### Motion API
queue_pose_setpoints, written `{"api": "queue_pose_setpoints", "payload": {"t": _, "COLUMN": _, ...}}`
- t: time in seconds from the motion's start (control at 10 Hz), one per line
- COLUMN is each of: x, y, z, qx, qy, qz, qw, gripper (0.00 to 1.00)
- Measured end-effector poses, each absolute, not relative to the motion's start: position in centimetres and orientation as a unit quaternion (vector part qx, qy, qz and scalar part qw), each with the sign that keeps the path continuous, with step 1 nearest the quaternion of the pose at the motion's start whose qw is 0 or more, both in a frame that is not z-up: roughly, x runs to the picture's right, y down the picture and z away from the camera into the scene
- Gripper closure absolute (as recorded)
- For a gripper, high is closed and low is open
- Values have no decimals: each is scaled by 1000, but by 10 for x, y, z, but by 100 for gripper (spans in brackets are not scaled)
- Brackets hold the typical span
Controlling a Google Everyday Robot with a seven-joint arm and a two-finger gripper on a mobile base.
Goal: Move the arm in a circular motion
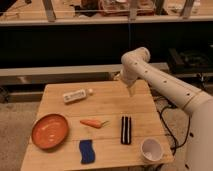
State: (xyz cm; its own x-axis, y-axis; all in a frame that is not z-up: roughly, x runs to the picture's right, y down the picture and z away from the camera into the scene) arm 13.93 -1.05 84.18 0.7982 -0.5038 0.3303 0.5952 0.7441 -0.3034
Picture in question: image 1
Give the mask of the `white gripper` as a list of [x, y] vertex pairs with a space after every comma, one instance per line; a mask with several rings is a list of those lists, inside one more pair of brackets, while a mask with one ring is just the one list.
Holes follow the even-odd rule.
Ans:
[[126, 84], [129, 96], [133, 97], [135, 95], [135, 86], [136, 75], [126, 69], [120, 71], [120, 80]]

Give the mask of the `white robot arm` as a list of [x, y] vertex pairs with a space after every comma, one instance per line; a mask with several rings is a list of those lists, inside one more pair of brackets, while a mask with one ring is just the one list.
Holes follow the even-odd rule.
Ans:
[[144, 79], [161, 95], [191, 117], [186, 152], [186, 171], [213, 171], [213, 95], [151, 66], [145, 47], [121, 57], [121, 80], [131, 87]]

